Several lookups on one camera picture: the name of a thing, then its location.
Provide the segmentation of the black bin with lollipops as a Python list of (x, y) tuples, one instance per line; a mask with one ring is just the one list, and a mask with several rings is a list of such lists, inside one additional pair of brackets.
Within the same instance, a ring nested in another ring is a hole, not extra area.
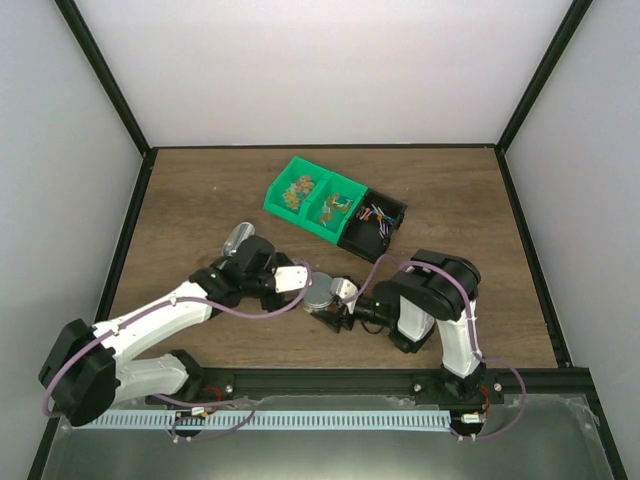
[(346, 221), (337, 245), (370, 263), (385, 254), (403, 223), (407, 205), (368, 189)]

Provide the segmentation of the green bin with lollipops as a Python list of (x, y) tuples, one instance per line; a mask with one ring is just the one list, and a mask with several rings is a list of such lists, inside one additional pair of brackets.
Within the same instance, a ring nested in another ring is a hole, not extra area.
[(329, 172), (306, 200), (302, 228), (331, 244), (337, 244), (347, 221), (366, 192), (364, 185)]

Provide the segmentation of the clear plastic jar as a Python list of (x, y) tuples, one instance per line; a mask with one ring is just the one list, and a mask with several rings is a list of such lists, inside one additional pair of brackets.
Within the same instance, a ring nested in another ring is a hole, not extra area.
[(312, 316), (335, 316), (340, 312), (340, 306), (336, 303), (319, 305), (306, 305), (304, 309)]

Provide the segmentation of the green bin with star candies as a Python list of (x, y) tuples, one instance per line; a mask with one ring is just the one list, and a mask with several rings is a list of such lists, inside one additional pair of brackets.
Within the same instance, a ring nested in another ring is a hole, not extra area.
[(263, 209), (298, 225), (308, 209), (313, 191), (329, 171), (303, 158), (294, 157), (268, 187)]

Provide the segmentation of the silver metal scoop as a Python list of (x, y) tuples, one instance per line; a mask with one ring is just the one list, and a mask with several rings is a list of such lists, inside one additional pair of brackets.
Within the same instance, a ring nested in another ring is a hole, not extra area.
[(233, 256), (238, 247), (249, 237), (255, 234), (255, 226), (251, 222), (241, 222), (234, 227), (225, 240), (221, 253), (224, 257)]

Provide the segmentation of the silver metal jar lid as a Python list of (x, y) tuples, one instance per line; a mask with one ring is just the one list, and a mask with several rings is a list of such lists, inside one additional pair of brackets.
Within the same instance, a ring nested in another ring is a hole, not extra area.
[(328, 307), (334, 299), (331, 293), (333, 278), (323, 272), (313, 272), (311, 285), (303, 297), (303, 305), (307, 310), (322, 310)]

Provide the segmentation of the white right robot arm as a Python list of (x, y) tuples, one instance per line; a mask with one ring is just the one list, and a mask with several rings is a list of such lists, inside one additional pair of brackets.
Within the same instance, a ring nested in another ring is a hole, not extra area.
[(438, 331), (443, 389), (465, 403), (479, 392), (486, 371), (472, 330), (480, 282), (479, 270), (467, 259), (419, 249), (390, 279), (375, 283), (369, 296), (367, 286), (350, 277), (315, 272), (303, 306), (336, 333), (357, 322), (386, 329), (404, 353), (418, 352)]

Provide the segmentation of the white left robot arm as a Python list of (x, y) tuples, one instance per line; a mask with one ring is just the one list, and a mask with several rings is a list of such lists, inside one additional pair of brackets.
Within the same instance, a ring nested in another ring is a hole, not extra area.
[(184, 350), (158, 358), (141, 354), (169, 337), (226, 313), (243, 317), (240, 303), (257, 299), (268, 319), (295, 308), (312, 271), (251, 236), (236, 252), (198, 269), (170, 293), (130, 313), (92, 325), (81, 319), (60, 331), (38, 379), (45, 389), (42, 412), (86, 425), (112, 406), (153, 396), (191, 408), (204, 392), (203, 368)]

